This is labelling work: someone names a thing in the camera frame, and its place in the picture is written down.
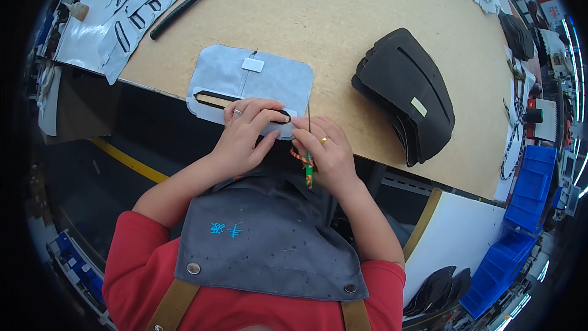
left hand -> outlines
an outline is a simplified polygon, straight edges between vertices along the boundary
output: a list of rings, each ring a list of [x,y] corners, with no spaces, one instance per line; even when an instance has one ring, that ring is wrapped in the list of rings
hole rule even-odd
[[[271,121],[287,121],[288,117],[276,111],[283,107],[276,100],[250,98],[224,108],[224,132],[209,157],[215,160],[214,166],[225,179],[244,174],[261,163],[280,132],[268,133],[257,146],[255,142]]]

red shirt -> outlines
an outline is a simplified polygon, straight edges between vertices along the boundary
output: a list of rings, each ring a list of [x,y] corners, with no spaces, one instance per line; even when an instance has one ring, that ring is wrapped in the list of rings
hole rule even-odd
[[[126,211],[118,218],[102,294],[120,331],[147,327],[173,281],[178,243],[169,241],[161,224],[139,213]],[[404,271],[388,261],[367,261],[361,267],[370,295],[365,305],[371,329],[400,330]],[[345,329],[338,302],[203,286],[178,331],[234,331],[254,325],[276,331]]]

black hammer handle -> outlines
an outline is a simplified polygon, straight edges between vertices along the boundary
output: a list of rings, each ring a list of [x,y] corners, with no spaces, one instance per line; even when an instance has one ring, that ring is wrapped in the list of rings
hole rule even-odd
[[[198,0],[185,0],[182,4],[178,5],[176,9],[174,9],[171,13],[169,13],[164,20],[159,22],[157,26],[151,31],[149,36],[151,39],[157,40],[157,38],[170,26],[172,23],[178,19],[189,7],[191,7],[194,3]]]

yellow floor line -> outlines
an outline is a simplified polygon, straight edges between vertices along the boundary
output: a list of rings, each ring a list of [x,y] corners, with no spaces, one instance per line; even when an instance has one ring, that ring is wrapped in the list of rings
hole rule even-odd
[[[100,137],[94,137],[90,141],[92,141],[93,144],[101,148],[104,152],[106,152],[113,158],[117,159],[124,165],[127,165],[137,173],[143,175],[147,179],[153,180],[156,183],[161,183],[162,181],[169,178],[169,176],[162,174],[157,170],[143,164],[142,162],[130,157],[129,155],[127,155],[123,151],[120,151],[112,144],[106,142]]]

stack of black leather pieces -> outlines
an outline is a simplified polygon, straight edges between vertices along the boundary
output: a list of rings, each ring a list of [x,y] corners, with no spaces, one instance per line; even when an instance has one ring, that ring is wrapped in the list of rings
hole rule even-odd
[[[432,158],[451,139],[455,116],[445,82],[407,29],[378,40],[351,84],[390,120],[408,167]]]
[[[534,57],[533,36],[523,21],[503,11],[498,14],[498,19],[513,56],[524,62]]]
[[[435,313],[457,304],[470,289],[472,277],[469,268],[452,277],[455,269],[455,266],[448,266],[429,276],[403,309],[402,315],[411,317],[421,313]]]

